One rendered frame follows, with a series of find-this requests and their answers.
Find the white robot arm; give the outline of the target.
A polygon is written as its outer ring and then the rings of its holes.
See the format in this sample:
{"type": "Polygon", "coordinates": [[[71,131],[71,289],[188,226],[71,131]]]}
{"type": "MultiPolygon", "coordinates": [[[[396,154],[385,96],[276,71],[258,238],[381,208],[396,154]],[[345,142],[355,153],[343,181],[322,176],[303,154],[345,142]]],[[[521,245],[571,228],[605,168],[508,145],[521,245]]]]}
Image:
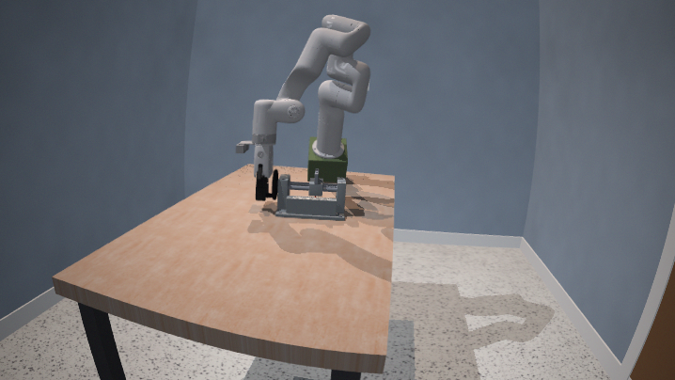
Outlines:
{"type": "Polygon", "coordinates": [[[327,75],[352,86],[333,80],[320,85],[318,135],[312,149],[316,155],[325,159],[342,155],[344,110],[350,113],[362,110],[370,78],[369,66],[354,60],[353,53],[369,39],[369,35],[370,28],[366,23],[337,15],[325,16],[322,28],[311,33],[276,101],[255,102],[252,141],[237,144],[236,153],[245,153],[249,145],[274,144],[278,122],[296,123],[304,117],[305,108],[299,102],[300,98],[306,88],[321,75],[328,59],[327,75]]]}

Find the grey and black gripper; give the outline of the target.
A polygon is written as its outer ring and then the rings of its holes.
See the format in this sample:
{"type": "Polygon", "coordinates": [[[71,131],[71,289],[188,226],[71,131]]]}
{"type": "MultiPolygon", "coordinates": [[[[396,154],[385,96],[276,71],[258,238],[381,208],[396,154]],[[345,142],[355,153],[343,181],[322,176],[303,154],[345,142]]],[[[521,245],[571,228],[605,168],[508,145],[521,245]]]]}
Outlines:
{"type": "Polygon", "coordinates": [[[274,153],[273,145],[275,145],[275,143],[255,144],[254,177],[257,178],[256,200],[265,201],[266,193],[269,193],[268,181],[273,174],[273,165],[272,165],[273,163],[272,153],[274,153]],[[261,178],[261,176],[264,178],[261,178]]]}

